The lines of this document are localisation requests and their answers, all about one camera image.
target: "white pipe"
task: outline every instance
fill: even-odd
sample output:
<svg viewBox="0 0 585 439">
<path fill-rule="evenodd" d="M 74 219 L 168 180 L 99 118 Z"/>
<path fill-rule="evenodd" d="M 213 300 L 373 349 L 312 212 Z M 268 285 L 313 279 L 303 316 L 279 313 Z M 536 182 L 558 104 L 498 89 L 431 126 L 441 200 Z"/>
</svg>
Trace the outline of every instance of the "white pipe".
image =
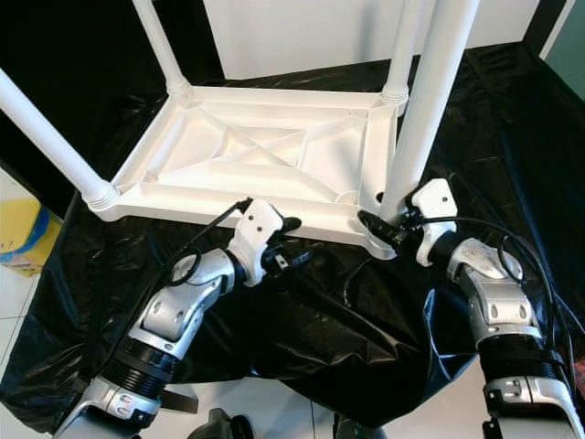
<svg viewBox="0 0 585 439">
<path fill-rule="evenodd" d="M 399 115 L 404 112 L 404 104 L 409 99 L 409 72 L 414 53 L 420 12 L 423 0 L 402 0 L 400 10 L 399 29 L 394 42 L 394 53 L 388 70 L 388 80 L 382 89 L 380 99 L 385 103 L 396 103 L 399 107 Z"/>
<path fill-rule="evenodd" d="M 95 173 L 1 69 L 0 109 L 81 192 L 90 207 L 105 209 L 118 197 L 115 187 Z"/>
<path fill-rule="evenodd" d="M 181 103 L 186 105 L 191 86 L 176 62 L 175 54 L 166 38 L 165 30 L 158 19 L 152 0 L 133 0 L 133 4 L 158 64 L 165 75 L 166 91 L 169 96 L 178 98 Z"/>
<path fill-rule="evenodd" d="M 480 0 L 437 0 L 379 216 L 395 219 L 420 182 Z"/>
</svg>

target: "black cable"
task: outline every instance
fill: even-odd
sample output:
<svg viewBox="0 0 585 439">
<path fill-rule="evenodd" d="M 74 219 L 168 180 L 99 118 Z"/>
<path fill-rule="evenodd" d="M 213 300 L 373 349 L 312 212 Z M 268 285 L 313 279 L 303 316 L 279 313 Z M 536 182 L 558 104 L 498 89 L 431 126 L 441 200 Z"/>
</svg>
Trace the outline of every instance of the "black cable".
<svg viewBox="0 0 585 439">
<path fill-rule="evenodd" d="M 180 284 L 184 284 L 197 270 L 199 264 L 201 264 L 201 251 L 198 248 L 192 247 L 193 244 L 203 237 L 204 235 L 208 234 L 212 229 L 216 228 L 219 223 L 225 220 L 234 210 L 239 210 L 241 213 L 244 213 L 246 209 L 250 206 L 252 202 L 252 198 L 246 198 L 242 201 L 238 201 L 231 205 L 227 210 L 223 213 L 219 214 L 215 219 L 213 219 L 207 226 L 205 226 L 197 235 L 191 238 L 183 247 L 181 247 L 178 251 L 176 251 L 166 262 L 165 267 L 163 268 L 163 272 L 166 273 L 166 284 L 168 286 L 178 286 Z M 187 256 L 195 255 L 195 260 L 186 271 L 186 273 L 181 276 L 179 279 L 173 280 L 173 267 L 175 267 L 176 263 L 180 260 L 186 258 Z"/>
<path fill-rule="evenodd" d="M 500 241 L 500 245 L 497 246 L 497 257 L 500 259 L 500 263 L 504 267 L 504 270 L 508 274 L 508 276 L 510 276 L 510 278 L 514 280 L 517 284 L 523 284 L 524 278 L 519 278 L 514 274 L 514 272 L 512 272 L 512 269 L 508 265 L 508 261 L 505 259 L 504 256 L 504 245 L 509 237 L 510 235 L 504 235 L 504 237 Z"/>
<path fill-rule="evenodd" d="M 494 229 L 494 230 L 498 230 L 501 233 L 503 233 L 504 238 L 502 239 L 502 241 L 500 242 L 500 246 L 498 247 L 498 257 L 500 258 L 500 262 L 504 266 L 504 269 L 506 270 L 506 272 L 510 275 L 510 277 L 512 279 L 514 279 L 517 282 L 518 281 L 523 282 L 523 281 L 521 279 L 518 279 L 516 276 L 514 276 L 513 273 L 511 273 L 511 270 L 510 270 L 509 266 L 507 265 L 507 262 L 506 262 L 505 256 L 504 256 L 504 244 L 507 241 L 507 239 L 509 238 L 509 239 L 513 240 L 516 244 L 518 244 L 525 252 L 527 252 L 530 255 L 530 258 L 532 259 L 533 263 L 536 266 L 536 271 L 537 271 L 538 277 L 540 277 L 542 284 L 545 288 L 545 292 L 546 292 L 546 296 L 547 296 L 547 300 L 548 300 L 547 345 L 548 345 L 548 348 L 552 348 L 552 350 L 556 351 L 556 341 L 555 341 L 555 336 L 554 336 L 555 318 L 556 318 L 559 321 L 560 329 L 561 329 L 561 331 L 564 335 L 564 338 L 565 338 L 565 344 L 566 344 L 565 350 L 567 351 L 567 357 L 568 357 L 568 365 L 567 365 L 566 369 L 567 369 L 567 373 L 569 376 L 568 377 L 569 390 L 570 390 L 571 395 L 573 397 L 573 401 L 576 401 L 577 400 L 577 385 L 576 385 L 576 380 L 575 380 L 574 352 L 573 352 L 572 338 L 570 336 L 569 328 L 567 327 L 567 322 L 565 321 L 564 316 L 561 314 L 561 311 L 556 304 L 556 301 L 555 301 L 556 295 L 552 291 L 552 288 L 550 286 L 550 280 L 548 279 L 547 272 L 544 268 L 544 265 L 542 263 L 542 260 L 540 259 L 540 256 L 538 255 L 538 253 L 521 236 L 513 233 L 511 230 L 507 229 L 506 227 L 499 226 L 497 224 L 493 224 L 492 222 L 489 222 L 489 221 L 484 221 L 482 219 L 476 219 L 476 218 L 467 218 L 467 217 L 445 217 L 445 218 L 423 218 L 423 219 L 420 219 L 420 222 L 422 224 L 430 224 L 433 222 L 450 222 L 450 221 L 478 224 L 478 225 L 482 225 L 485 227 L 489 227 L 489 228 Z"/>
</svg>

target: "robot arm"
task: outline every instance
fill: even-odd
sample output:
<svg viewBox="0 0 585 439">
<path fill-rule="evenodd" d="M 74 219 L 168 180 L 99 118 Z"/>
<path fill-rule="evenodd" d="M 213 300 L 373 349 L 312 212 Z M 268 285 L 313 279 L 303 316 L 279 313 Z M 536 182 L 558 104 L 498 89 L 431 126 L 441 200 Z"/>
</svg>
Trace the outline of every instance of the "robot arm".
<svg viewBox="0 0 585 439">
<path fill-rule="evenodd" d="M 243 206 L 226 250 L 192 254 L 175 264 L 170 282 L 149 301 L 54 437 L 138 437 L 155 418 L 160 395 L 205 312 L 234 285 L 259 284 L 267 273 L 265 267 L 290 268 L 280 252 L 267 250 L 275 235 L 298 227 L 300 221 L 284 219 L 266 201 L 250 200 Z"/>
<path fill-rule="evenodd" d="M 431 180 L 411 196 L 410 205 L 396 227 L 367 212 L 358 217 L 397 252 L 417 236 L 417 262 L 439 265 L 465 293 L 492 417 L 483 425 L 484 437 L 585 439 L 562 358 L 545 344 L 532 305 L 516 281 L 522 277 L 520 263 L 457 233 L 451 220 L 457 208 L 445 180 Z"/>
</svg>

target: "white plastic stool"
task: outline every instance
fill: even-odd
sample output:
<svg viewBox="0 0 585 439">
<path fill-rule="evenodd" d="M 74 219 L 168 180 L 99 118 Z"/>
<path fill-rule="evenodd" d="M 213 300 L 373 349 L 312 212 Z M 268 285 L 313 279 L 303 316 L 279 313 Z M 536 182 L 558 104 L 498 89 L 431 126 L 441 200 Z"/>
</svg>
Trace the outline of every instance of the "white plastic stool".
<svg viewBox="0 0 585 439">
<path fill-rule="evenodd" d="M 100 178 L 0 70 L 0 108 L 96 215 L 204 224 L 250 196 L 300 218 L 297 236 L 361 245 L 380 259 L 394 255 L 371 239 L 356 213 L 367 209 L 391 220 L 419 184 L 479 0 L 436 2 L 398 145 L 423 0 L 403 1 L 381 93 L 191 86 L 152 0 L 133 3 L 169 99 L 112 182 Z"/>
</svg>

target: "black tablecloth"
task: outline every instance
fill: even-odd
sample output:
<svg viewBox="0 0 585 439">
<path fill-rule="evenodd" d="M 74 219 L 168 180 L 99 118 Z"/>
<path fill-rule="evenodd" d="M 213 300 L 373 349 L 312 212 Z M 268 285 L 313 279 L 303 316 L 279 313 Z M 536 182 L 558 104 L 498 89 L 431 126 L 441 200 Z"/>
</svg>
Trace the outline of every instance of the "black tablecloth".
<svg viewBox="0 0 585 439">
<path fill-rule="evenodd" d="M 387 71 L 380 61 L 205 85 L 379 91 Z M 159 105 L 135 97 L 116 102 L 101 139 L 103 176 L 112 176 Z M 446 177 L 462 215 L 506 224 L 536 245 L 568 306 L 577 356 L 585 316 L 584 165 L 583 102 L 542 61 L 520 43 L 465 52 L 425 179 Z M 10 357 L 2 403 L 37 431 L 54 431 L 155 291 L 166 258 L 198 229 L 143 218 L 101 222 L 76 197 Z M 492 244 L 499 238 L 468 231 Z M 230 234 L 214 230 L 199 246 L 225 246 Z M 544 326 L 542 289 L 529 277 Z M 467 318 L 462 295 L 443 273 L 410 256 L 381 262 L 361 248 L 326 243 L 285 281 L 222 297 L 175 380 L 278 379 L 380 425 L 465 368 L 473 357 Z"/>
</svg>

